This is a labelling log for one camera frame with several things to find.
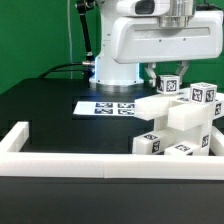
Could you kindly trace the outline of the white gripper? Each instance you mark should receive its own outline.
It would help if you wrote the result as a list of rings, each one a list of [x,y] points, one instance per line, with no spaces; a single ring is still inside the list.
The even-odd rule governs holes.
[[[185,60],[221,54],[221,11],[197,11],[193,0],[120,0],[116,12],[111,56],[118,63],[147,63],[152,87],[157,84],[156,62],[179,61],[175,74],[182,81],[189,68]]]

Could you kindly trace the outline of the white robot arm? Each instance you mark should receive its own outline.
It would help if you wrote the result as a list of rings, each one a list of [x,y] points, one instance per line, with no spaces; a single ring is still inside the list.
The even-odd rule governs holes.
[[[101,50],[94,56],[85,15],[98,8]],[[150,83],[160,78],[159,62],[177,61],[181,78],[191,60],[216,58],[223,47],[224,11],[197,0],[78,0],[87,60],[94,67],[96,86],[128,87],[139,84],[139,65],[147,65]]]

